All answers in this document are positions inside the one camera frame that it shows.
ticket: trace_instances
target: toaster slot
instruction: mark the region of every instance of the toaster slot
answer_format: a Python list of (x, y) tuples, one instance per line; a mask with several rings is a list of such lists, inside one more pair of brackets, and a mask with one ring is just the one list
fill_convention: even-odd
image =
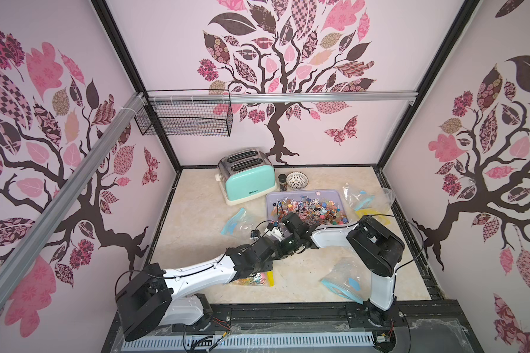
[(244, 169), (250, 168), (252, 166), (257, 166), (258, 164), (261, 164), (262, 162), (263, 162), (263, 159), (260, 159), (260, 158), (251, 159), (243, 163), (236, 164), (235, 166), (232, 166), (232, 172), (239, 172)]
[(239, 160), (249, 158), (249, 157), (254, 157), (254, 156), (257, 156), (257, 151), (247, 151), (243, 153), (238, 153), (228, 158), (228, 163), (233, 163), (235, 161), (239, 161)]

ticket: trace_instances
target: pink wall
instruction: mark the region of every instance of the pink wall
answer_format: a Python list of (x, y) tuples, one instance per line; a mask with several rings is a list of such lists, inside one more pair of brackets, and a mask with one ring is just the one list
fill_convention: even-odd
[[(227, 86), (243, 94), (303, 93), (314, 87), (326, 92), (354, 80), (362, 80), (357, 89), (369, 91), (416, 90), (462, 1), (287, 0), (275, 2), (276, 8), (273, 3), (124, 0), (110, 6), (148, 89)], [(281, 40), (273, 45), (276, 33), (285, 38), (287, 32), (294, 33), (294, 45)], [(347, 36), (352, 41), (339, 55)], [(303, 49), (309, 55), (299, 57)], [(353, 55), (359, 49), (365, 52)], [(268, 152), (276, 164), (376, 163), (406, 103), (347, 104), (344, 109), (277, 104), (271, 116), (268, 104), (260, 104), (247, 107), (248, 115), (254, 111), (251, 120), (238, 106), (231, 137), (172, 136), (170, 141), (184, 165), (216, 164), (248, 146)], [(287, 116), (288, 109), (297, 109), (300, 117)], [(357, 134), (344, 134), (355, 116)], [(339, 144), (330, 134), (345, 140)]]
[(483, 3), (385, 174), (485, 352), (530, 352), (530, 0), (504, 3)]
[[(0, 2), (0, 264), (132, 94), (88, 1)], [(7, 301), (0, 352), (101, 349), (174, 175), (132, 122)]]

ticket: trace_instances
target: toaster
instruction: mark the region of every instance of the toaster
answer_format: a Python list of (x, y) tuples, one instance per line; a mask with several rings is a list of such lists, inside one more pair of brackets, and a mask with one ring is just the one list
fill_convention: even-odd
[(216, 180), (226, 204), (234, 205), (269, 194), (278, 188), (275, 169), (257, 149), (247, 149), (226, 156), (218, 163)]

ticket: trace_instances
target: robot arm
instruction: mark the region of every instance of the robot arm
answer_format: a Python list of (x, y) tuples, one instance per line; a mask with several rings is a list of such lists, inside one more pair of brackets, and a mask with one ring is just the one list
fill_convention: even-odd
[(395, 269), (405, 248), (402, 240), (370, 216), (343, 227), (308, 226), (293, 213), (281, 222), (288, 236), (270, 224), (269, 234), (253, 244), (228, 248), (223, 255), (204, 263), (166, 270), (161, 270), (159, 264), (147, 266), (116, 295), (125, 340), (138, 339), (159, 325), (207, 321), (210, 306), (203, 295), (194, 293), (270, 271), (274, 260), (293, 255), (300, 248), (353, 248), (371, 270), (368, 306), (374, 306), (373, 321), (381, 321), (394, 301)]

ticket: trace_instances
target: black wire basket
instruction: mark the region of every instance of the black wire basket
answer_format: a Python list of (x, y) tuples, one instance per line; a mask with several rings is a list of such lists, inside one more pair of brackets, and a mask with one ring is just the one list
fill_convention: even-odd
[(207, 91), (210, 95), (150, 98), (135, 116), (142, 135), (230, 136), (233, 113), (230, 94), (223, 89), (177, 89), (168, 92)]

